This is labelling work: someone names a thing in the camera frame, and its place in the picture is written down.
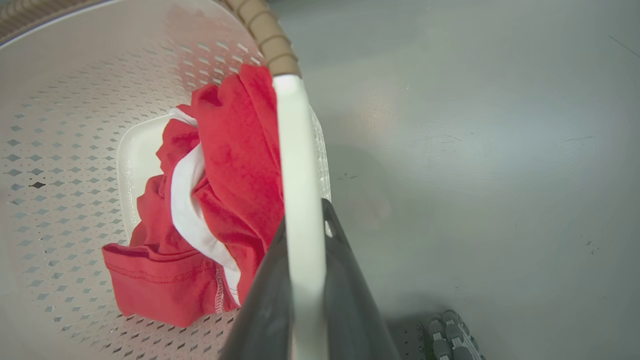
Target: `white fabric trim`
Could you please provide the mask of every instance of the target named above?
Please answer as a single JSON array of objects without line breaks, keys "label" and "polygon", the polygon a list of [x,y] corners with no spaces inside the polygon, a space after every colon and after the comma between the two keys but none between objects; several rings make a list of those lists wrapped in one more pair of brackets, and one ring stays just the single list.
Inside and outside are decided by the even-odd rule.
[{"label": "white fabric trim", "polygon": [[[192,126],[197,125],[194,118],[177,108],[171,109],[169,115]],[[203,174],[204,153],[202,144],[198,144],[178,161],[173,170],[170,201],[173,226],[194,249],[222,265],[229,292],[240,306],[237,288],[241,273],[236,259],[231,256],[227,246],[211,234],[200,204],[191,196]]]}]

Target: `red fabric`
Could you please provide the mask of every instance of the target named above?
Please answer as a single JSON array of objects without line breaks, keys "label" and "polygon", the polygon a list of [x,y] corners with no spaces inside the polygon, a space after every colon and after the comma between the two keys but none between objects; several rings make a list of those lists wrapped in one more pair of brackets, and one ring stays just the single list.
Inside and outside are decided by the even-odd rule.
[{"label": "red fabric", "polygon": [[[220,88],[206,85],[179,108],[198,129],[171,119],[156,153],[164,175],[149,179],[138,198],[141,222],[129,246],[103,248],[116,301],[123,315],[186,327],[215,311],[216,268],[173,227],[170,184],[173,169],[200,141],[205,177],[192,196],[212,234],[222,241],[241,270],[244,302],[255,273],[284,215],[276,97],[266,68],[243,65]],[[224,311],[238,306],[225,284]]]}]

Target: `gray floor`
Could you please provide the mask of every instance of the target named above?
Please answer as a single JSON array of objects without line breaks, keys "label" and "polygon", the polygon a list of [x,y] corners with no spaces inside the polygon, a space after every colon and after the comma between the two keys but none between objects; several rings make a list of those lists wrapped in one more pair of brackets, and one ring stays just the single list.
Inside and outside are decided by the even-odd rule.
[{"label": "gray floor", "polygon": [[389,318],[487,359],[637,359],[640,3],[277,0]]}]

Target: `white plastic basket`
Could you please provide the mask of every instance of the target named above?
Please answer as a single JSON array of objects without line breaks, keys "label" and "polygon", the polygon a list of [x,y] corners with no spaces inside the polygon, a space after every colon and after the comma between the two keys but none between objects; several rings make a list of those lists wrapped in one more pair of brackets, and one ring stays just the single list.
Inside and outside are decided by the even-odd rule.
[{"label": "white plastic basket", "polygon": [[[250,32],[218,3],[127,0],[87,7],[94,3],[18,1],[0,14],[2,37],[13,37],[0,47],[3,356],[215,357],[235,312],[179,329],[118,311],[100,248],[128,242],[124,224],[136,219],[124,213],[132,214],[139,194],[123,182],[132,174],[125,170],[135,166],[116,165],[116,150],[128,129],[188,103],[196,88],[221,83],[242,63],[266,62]],[[50,22],[26,31],[45,20]],[[330,197],[328,167],[299,77],[279,78],[290,252],[308,265],[323,258],[312,238],[322,238],[321,217],[314,212],[319,216],[318,195]],[[149,167],[137,176],[152,172]],[[317,199],[317,209],[309,199]],[[310,231],[311,243],[295,241]],[[307,282],[298,291],[314,291],[313,279],[297,281]],[[296,306],[314,302],[297,300]]]}]

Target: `perforated basket wall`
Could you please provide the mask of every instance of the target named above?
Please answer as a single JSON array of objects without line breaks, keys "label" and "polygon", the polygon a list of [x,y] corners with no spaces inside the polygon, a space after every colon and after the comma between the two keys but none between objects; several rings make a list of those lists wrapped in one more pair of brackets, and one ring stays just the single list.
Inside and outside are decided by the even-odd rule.
[{"label": "perforated basket wall", "polygon": [[242,63],[262,63],[251,36],[208,0],[104,3],[0,49],[3,327],[46,358],[216,356],[235,312],[123,317],[100,248],[128,241],[121,136]]}]

